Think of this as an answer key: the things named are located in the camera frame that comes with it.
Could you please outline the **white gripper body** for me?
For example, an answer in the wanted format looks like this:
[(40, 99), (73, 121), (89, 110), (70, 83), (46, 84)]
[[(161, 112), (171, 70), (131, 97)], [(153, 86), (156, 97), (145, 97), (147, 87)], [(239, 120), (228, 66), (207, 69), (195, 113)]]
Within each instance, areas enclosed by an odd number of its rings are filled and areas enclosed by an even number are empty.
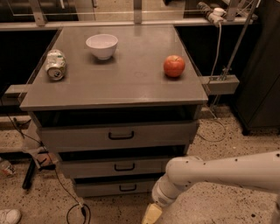
[(186, 190), (184, 185), (173, 184), (165, 174), (153, 186), (151, 197), (158, 206), (168, 207)]

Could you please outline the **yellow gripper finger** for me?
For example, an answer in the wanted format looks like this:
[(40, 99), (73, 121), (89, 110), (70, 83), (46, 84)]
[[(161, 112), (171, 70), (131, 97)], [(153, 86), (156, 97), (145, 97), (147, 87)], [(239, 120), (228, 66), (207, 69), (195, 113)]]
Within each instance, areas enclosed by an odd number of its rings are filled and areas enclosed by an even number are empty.
[(150, 203), (143, 216), (142, 224), (155, 224), (161, 214), (162, 208), (155, 203)]

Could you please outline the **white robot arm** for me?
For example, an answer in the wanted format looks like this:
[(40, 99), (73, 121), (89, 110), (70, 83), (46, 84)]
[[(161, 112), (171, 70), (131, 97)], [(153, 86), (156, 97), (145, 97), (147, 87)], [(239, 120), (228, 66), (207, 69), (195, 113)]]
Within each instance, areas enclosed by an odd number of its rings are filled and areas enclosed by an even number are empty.
[(280, 155), (278, 151), (205, 161), (197, 156), (175, 157), (165, 174), (152, 188), (142, 224), (154, 224), (163, 209), (199, 182), (280, 193)]

